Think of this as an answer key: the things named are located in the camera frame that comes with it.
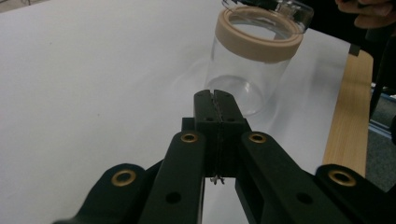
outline person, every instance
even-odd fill
[[[354,24],[362,29],[385,27],[396,22],[396,5],[389,0],[335,0],[335,4],[342,12],[358,14]]]

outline table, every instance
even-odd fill
[[[71,217],[105,170],[161,160],[204,86],[221,9],[52,0],[0,14],[0,223]],[[310,173],[324,157],[363,174],[372,60],[348,49],[308,30],[268,108],[248,118]],[[206,184],[204,209],[204,223],[247,222],[232,180]]]

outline tan jar lid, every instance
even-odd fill
[[[247,34],[232,24],[233,21],[245,20],[241,14],[279,22],[291,35],[286,39],[265,39]],[[303,40],[303,35],[299,33],[299,28],[292,21],[259,7],[237,7],[233,11],[224,9],[219,14],[216,26],[216,38],[226,49],[241,57],[265,63],[277,63],[292,58]]]

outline wooden table edge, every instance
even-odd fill
[[[373,57],[349,54],[332,117],[323,164],[339,164],[365,176]]]

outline brass grommet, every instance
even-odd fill
[[[136,179],[136,173],[133,170],[120,170],[116,172],[113,177],[111,178],[111,183],[117,187],[124,187]]]
[[[198,141],[198,135],[196,135],[195,133],[185,133],[183,135],[181,135],[181,141],[185,142],[185,143],[193,143]]]
[[[248,139],[255,143],[264,143],[265,141],[267,141],[267,138],[260,133],[252,133],[248,136]]]
[[[329,178],[335,183],[345,187],[356,186],[356,179],[349,173],[342,170],[331,170],[329,172]]]

